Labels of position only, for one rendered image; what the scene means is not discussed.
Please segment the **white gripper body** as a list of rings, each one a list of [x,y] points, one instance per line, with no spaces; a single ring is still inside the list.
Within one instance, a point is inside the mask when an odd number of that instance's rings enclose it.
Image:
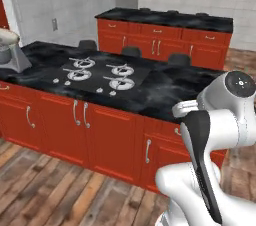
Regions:
[[[172,107],[172,113],[175,118],[185,117],[191,111],[198,111],[196,100],[182,101]]]

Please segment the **red drawer front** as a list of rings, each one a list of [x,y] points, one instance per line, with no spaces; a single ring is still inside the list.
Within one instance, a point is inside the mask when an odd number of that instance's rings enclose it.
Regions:
[[[178,124],[145,117],[143,130],[144,141],[147,142],[148,139],[151,139],[152,144],[183,147],[182,138],[174,132],[175,128],[180,130]]]

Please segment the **dark grey stool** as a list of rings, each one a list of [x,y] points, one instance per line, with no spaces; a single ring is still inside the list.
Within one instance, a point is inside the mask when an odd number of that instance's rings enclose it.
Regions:
[[[168,63],[170,65],[178,65],[178,66],[190,66],[191,65],[191,59],[190,56],[187,54],[171,54],[168,57]]]
[[[94,40],[80,40],[78,47],[84,50],[92,50],[92,51],[97,50],[97,44]]]
[[[141,57],[142,53],[141,50],[138,47],[134,46],[126,46],[121,51],[122,55],[131,56],[131,57]]]

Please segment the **red cupboard door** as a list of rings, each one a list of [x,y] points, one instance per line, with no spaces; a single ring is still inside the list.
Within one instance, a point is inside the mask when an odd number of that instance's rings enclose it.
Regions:
[[[135,184],[139,178],[141,118],[90,104],[88,147],[94,171]]]
[[[31,89],[0,81],[0,132],[10,142],[39,151],[42,148],[41,122]]]
[[[150,162],[145,162],[146,142],[143,141],[142,173],[141,181],[147,190],[158,193],[159,190],[155,183],[155,175],[159,168],[190,162],[190,156],[185,148],[177,146],[166,146],[163,144],[152,144],[149,148]]]
[[[78,100],[77,126],[73,118],[73,102],[64,96],[46,92],[38,94],[40,113],[46,132],[46,147],[50,155],[83,167],[89,166],[85,127],[82,123],[82,102]]]

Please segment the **red cupboard run, black top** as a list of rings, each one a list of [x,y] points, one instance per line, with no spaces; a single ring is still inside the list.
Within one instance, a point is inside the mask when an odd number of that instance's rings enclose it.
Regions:
[[[233,20],[206,13],[113,8],[96,16],[99,49],[119,54],[126,46],[147,59],[166,61],[174,53],[194,66],[221,70],[233,34]]]

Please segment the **black gas hob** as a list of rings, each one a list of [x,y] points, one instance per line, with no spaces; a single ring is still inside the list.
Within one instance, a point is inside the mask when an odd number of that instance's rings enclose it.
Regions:
[[[70,57],[59,69],[51,70],[45,80],[58,87],[70,87],[76,90],[91,92],[114,98],[134,97],[139,86],[148,76],[150,68],[136,65],[134,57],[124,58],[108,54],[96,54],[85,58]],[[103,93],[96,93],[103,88]]]

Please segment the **grey stand mixer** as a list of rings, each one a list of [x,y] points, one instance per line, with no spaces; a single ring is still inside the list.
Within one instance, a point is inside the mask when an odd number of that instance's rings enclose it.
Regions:
[[[32,64],[19,46],[20,37],[13,31],[0,28],[0,69],[17,73],[31,68]]]

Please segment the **red wall cupboard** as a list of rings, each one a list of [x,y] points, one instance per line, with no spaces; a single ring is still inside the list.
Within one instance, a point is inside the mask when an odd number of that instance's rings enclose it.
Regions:
[[[9,24],[2,0],[0,0],[0,28],[9,29]]]

